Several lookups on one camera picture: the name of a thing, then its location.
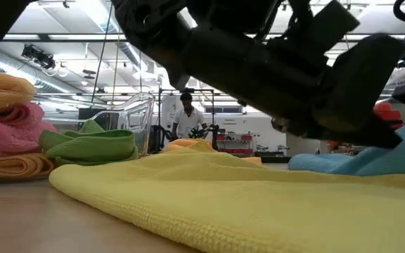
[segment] pipe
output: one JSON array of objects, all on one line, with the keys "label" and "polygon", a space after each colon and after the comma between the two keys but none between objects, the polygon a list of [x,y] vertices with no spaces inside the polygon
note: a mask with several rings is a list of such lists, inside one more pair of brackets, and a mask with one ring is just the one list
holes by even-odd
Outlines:
[{"label": "pipe", "polygon": [[66,84],[56,78],[49,77],[42,71],[38,71],[35,68],[24,64],[15,58],[7,56],[5,53],[0,52],[0,72],[11,73],[20,75],[20,77],[26,78],[35,86],[49,86],[57,91],[63,93],[81,93],[82,91],[75,87]]},{"label": "pipe", "polygon": [[[76,0],[76,2],[79,7],[93,20],[93,22],[98,25],[102,32],[111,34],[113,32],[120,32],[120,28],[115,22],[114,13],[109,13],[102,0]],[[111,19],[108,24],[107,20],[109,15],[111,15]],[[139,53],[137,53],[139,50],[134,48],[131,44],[127,42],[116,42],[115,44],[135,66],[139,67],[140,69],[142,66],[147,66],[140,59]]]}]

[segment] white shirt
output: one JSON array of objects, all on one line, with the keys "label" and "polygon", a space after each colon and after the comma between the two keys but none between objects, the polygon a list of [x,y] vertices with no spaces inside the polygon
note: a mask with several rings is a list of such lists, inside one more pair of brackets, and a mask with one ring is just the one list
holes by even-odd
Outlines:
[{"label": "white shirt", "polygon": [[193,108],[193,112],[189,117],[184,112],[184,109],[178,109],[174,115],[174,123],[177,123],[177,136],[179,138],[188,138],[191,129],[196,128],[199,124],[204,124],[204,115],[196,108]]}]

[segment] stack of towels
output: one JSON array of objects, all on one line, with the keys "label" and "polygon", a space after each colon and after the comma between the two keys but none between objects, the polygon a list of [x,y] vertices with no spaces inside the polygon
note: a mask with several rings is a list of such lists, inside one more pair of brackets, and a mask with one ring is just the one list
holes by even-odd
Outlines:
[{"label": "stack of towels", "polygon": [[27,80],[0,73],[0,180],[38,178],[53,169],[38,140],[44,130],[56,130],[41,121],[44,111],[30,102],[33,94]]}]

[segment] black robotic arm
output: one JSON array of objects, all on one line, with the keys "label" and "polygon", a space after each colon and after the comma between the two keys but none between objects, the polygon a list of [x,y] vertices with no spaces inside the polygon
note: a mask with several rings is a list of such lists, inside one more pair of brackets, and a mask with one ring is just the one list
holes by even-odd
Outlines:
[{"label": "black robotic arm", "polygon": [[[167,69],[176,89],[193,76],[271,115],[275,129],[305,138],[386,148],[401,141],[373,106],[404,44],[374,34],[327,66],[324,53],[359,24],[337,1],[315,16],[307,1],[290,1],[288,30],[266,44],[280,0],[112,2],[126,37]],[[197,27],[181,19],[184,7]]]}]

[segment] green towel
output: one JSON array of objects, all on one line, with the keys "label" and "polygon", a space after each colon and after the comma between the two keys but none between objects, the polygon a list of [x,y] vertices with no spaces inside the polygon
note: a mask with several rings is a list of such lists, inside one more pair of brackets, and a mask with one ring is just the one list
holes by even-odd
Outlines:
[{"label": "green towel", "polygon": [[129,130],[105,131],[93,120],[85,122],[79,131],[58,134],[45,130],[39,144],[47,157],[56,160],[56,166],[97,165],[139,157],[134,133]]}]

